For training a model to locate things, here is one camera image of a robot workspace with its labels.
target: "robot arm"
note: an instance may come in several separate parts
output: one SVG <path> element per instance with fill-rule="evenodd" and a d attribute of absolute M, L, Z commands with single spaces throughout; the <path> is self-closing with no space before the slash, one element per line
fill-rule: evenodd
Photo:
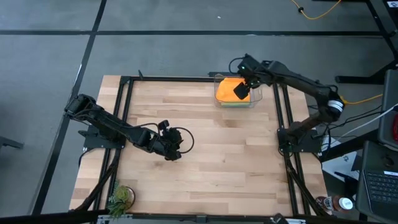
<path fill-rule="evenodd" d="M 134 146 L 148 153 L 164 156 L 166 160 L 181 158 L 180 144 L 183 141 L 176 128 L 167 128 L 167 120 L 157 125 L 159 132 L 142 126 L 131 126 L 98 106 L 94 98 L 80 94 L 65 108 L 65 116 L 77 121 L 88 121 L 98 128 L 99 134 L 110 141 L 123 136 Z"/>
<path fill-rule="evenodd" d="M 321 123 L 337 121 L 343 112 L 344 103 L 337 90 L 333 91 L 331 86 L 322 85 L 311 79 L 291 72 L 284 64 L 276 61 L 263 61 L 259 63 L 252 56 L 246 54 L 238 65 L 238 74 L 244 78 L 235 89 L 235 94 L 245 98 L 251 88 L 258 88 L 261 84 L 271 86 L 272 84 L 288 85 L 300 90 L 317 101 L 318 112 L 301 122 L 294 122 L 289 129 L 285 129 L 282 141 L 293 145 L 299 143 L 299 139 L 305 133 Z"/>

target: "wooden tabletop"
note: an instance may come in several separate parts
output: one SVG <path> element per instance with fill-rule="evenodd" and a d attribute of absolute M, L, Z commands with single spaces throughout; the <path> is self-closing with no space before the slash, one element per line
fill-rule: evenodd
<path fill-rule="evenodd" d="M 97 104 L 112 113 L 120 76 L 104 76 Z M 127 143 L 117 179 L 136 192 L 128 212 L 205 213 L 209 215 L 292 215 L 287 176 L 277 152 L 278 128 L 272 88 L 261 86 L 263 99 L 254 108 L 217 108 L 213 83 L 134 82 L 127 122 L 132 125 L 167 119 L 171 127 L 189 129 L 195 147 L 175 161 L 148 154 Z M 304 94 L 288 88 L 294 120 L 308 116 Z M 119 117 L 123 112 L 124 90 Z M 281 104 L 284 110 L 282 92 Z M 182 131 L 181 151 L 192 143 Z M 98 181 L 103 149 L 81 161 L 70 208 L 76 208 Z M 305 183 L 314 197 L 326 195 L 321 165 L 301 153 Z M 103 190 L 104 208 L 108 186 Z M 303 213 L 296 186 L 298 208 Z"/>

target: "orange cloth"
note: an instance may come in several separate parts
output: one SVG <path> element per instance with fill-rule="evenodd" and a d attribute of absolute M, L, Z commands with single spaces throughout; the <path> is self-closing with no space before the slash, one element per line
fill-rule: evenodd
<path fill-rule="evenodd" d="M 241 100 L 234 93 L 235 87 L 241 82 L 244 82 L 243 78 L 224 78 L 218 86 L 216 99 L 222 102 L 250 102 L 250 94 Z"/>

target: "potted plant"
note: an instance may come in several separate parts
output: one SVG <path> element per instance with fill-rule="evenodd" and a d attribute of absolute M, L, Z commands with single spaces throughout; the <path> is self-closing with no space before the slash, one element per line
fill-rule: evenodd
<path fill-rule="evenodd" d="M 109 214 L 113 218 L 119 218 L 121 215 L 124 215 L 129 208 L 131 208 L 135 200 L 136 195 L 132 188 L 119 185 L 119 182 L 115 181 L 113 194 L 109 198 Z"/>

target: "metal bracket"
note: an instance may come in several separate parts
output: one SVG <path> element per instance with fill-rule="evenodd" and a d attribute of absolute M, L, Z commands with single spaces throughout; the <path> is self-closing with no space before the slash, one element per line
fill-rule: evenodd
<path fill-rule="evenodd" d="M 320 152 L 320 139 L 312 139 L 312 136 L 318 135 L 316 130 L 309 130 L 307 133 L 299 140 L 297 146 L 287 143 L 286 140 L 286 129 L 281 128 L 277 130 L 279 150 L 281 152 Z"/>
<path fill-rule="evenodd" d="M 87 150 L 94 148 L 104 148 L 104 149 L 123 149 L 126 144 L 126 138 L 121 136 L 118 141 L 112 142 L 102 137 L 98 129 L 90 125 L 87 131 L 79 131 L 83 137 L 86 138 L 84 147 Z"/>
<path fill-rule="evenodd" d="M 207 222 L 207 215 L 197 215 L 196 223 L 206 223 Z"/>
<path fill-rule="evenodd" d="M 122 76 L 122 77 L 120 78 L 119 84 L 120 84 L 120 85 L 127 84 L 127 83 L 130 81 L 130 78 L 131 78 L 131 77 Z"/>

